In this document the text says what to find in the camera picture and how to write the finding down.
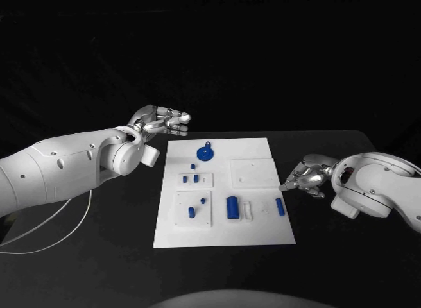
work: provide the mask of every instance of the blue object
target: blue object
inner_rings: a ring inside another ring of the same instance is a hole
[[[229,219],[239,219],[239,206],[238,206],[238,198],[228,197],[226,198],[226,217]]]
[[[284,206],[282,206],[282,201],[281,198],[277,199],[277,205],[278,205],[278,212],[280,212],[280,216],[284,216]]]
[[[194,207],[189,207],[189,217],[194,218],[196,214],[194,214]]]
[[[197,150],[197,158],[203,162],[209,161],[213,158],[215,152],[212,150],[212,144],[209,142],[205,143],[205,147]]]

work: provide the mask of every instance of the black background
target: black background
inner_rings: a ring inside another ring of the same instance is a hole
[[[419,3],[0,10],[0,158],[154,104],[194,132],[360,130],[421,167]]]

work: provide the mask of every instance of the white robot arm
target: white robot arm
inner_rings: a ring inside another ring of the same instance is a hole
[[[409,226],[421,233],[421,169],[385,153],[362,153],[339,161],[307,155],[293,171],[281,191],[300,188],[324,198],[318,186],[329,180],[337,193],[331,208],[349,218],[360,212],[385,218],[396,209]]]
[[[0,217],[79,196],[140,162],[153,167],[158,150],[145,142],[156,133],[186,135],[189,120],[184,112],[148,105],[127,126],[49,138],[0,159]]]

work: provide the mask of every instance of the white cable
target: white cable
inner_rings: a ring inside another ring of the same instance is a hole
[[[1,243],[0,244],[0,247],[3,247],[4,245],[7,245],[9,243],[14,242],[17,239],[20,239],[21,237],[24,237],[27,234],[30,234],[33,231],[36,231],[50,220],[52,218],[58,215],[58,213],[63,210],[63,207],[68,205],[69,201],[65,203],[65,205],[60,207],[60,209],[58,210],[58,212],[43,221],[43,223],[40,223],[29,232],[23,233],[20,236],[17,236],[16,238],[13,238],[11,240],[9,240],[7,242]],[[39,250],[34,250],[33,252],[0,252],[0,253],[4,253],[4,254],[10,254],[10,255],[26,255],[29,253],[34,253],[34,252],[40,252],[46,249],[49,249],[50,247],[53,247],[59,242],[62,242],[68,237],[69,235],[76,231],[78,227],[81,226],[82,222],[83,222],[83,219],[86,217],[86,214],[88,214],[88,210],[89,210],[89,205],[92,203],[92,191],[89,191],[89,202],[88,202],[88,207],[86,207],[86,211],[85,211],[85,214],[83,214],[83,217],[81,219],[81,222],[79,224],[76,225],[76,227],[73,228],[73,230],[68,233],[68,236],[65,236],[65,238],[62,238],[62,240],[59,240],[56,243],[53,243],[50,246],[39,249]]]

